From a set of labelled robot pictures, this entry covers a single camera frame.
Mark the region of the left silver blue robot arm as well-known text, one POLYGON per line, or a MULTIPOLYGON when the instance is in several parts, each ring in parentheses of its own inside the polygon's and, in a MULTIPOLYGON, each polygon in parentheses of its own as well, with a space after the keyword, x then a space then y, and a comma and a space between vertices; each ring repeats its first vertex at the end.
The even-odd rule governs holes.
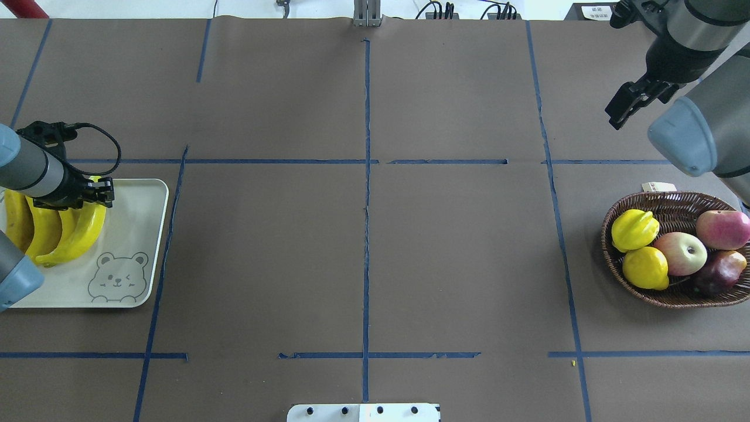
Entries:
MULTIPOLYGON (((111 208, 115 195, 110 174, 120 160, 121 147, 115 138, 91 123, 33 122, 19 130, 2 125, 2 188, 29 196, 33 205, 43 209, 80 209, 84 203, 111 208), (115 164, 99 172, 101 179, 96 182, 90 179, 93 173, 75 168, 66 157, 65 142, 75 139, 81 128, 99 131, 116 148, 115 164)), ((2 233, 2 310, 40 288, 44 280, 30 257, 2 233)))

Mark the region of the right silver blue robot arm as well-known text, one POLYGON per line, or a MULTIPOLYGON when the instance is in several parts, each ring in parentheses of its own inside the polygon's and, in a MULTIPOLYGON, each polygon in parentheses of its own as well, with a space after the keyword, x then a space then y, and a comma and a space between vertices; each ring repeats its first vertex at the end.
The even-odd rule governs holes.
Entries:
POLYGON ((611 126, 654 100, 669 108, 646 131, 649 142, 688 176, 713 173, 748 206, 748 46, 705 72, 748 26, 747 1, 620 1, 610 25, 641 21, 656 36, 645 74, 623 83, 605 107, 611 126))

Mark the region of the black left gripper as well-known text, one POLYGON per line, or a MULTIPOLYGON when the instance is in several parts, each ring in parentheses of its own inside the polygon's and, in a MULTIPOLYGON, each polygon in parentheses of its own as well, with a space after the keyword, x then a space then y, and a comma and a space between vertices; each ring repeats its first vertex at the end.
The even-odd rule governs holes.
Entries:
POLYGON ((33 206, 40 209, 80 209, 84 203, 112 208, 115 200, 112 178, 88 182, 57 158, 46 155, 45 173, 33 187, 33 206))

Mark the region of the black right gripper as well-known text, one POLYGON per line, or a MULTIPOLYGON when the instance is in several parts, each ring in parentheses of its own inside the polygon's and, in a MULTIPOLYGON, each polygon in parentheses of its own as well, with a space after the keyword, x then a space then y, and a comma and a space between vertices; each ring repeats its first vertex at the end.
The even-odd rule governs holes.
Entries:
POLYGON ((646 52, 644 81, 623 83, 605 107, 609 124, 621 130, 638 110, 654 100, 666 104, 679 89, 704 72, 704 52, 680 45, 669 36, 656 38, 646 52))

